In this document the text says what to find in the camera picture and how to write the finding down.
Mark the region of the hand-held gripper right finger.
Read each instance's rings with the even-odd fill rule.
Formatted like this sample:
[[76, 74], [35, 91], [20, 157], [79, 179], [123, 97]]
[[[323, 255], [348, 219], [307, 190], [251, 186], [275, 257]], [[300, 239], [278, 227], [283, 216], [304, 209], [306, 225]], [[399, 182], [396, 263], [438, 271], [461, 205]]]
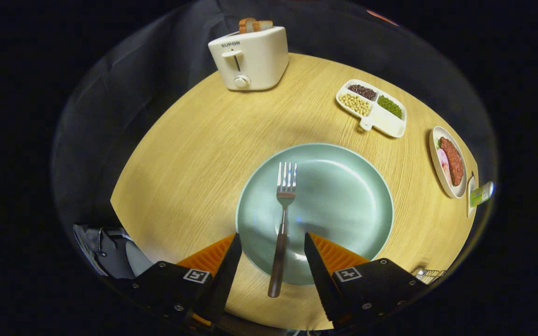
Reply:
[[313, 232], [305, 234], [304, 252], [333, 329], [368, 329], [430, 288], [390, 259], [369, 261]]

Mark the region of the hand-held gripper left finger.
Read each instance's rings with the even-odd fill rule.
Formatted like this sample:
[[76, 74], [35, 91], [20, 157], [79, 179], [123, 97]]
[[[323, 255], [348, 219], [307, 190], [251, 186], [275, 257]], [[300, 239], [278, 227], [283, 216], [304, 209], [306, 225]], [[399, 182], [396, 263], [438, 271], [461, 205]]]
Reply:
[[177, 263], [159, 261], [115, 289], [173, 329], [215, 329], [224, 317], [241, 259], [239, 234], [231, 234]]

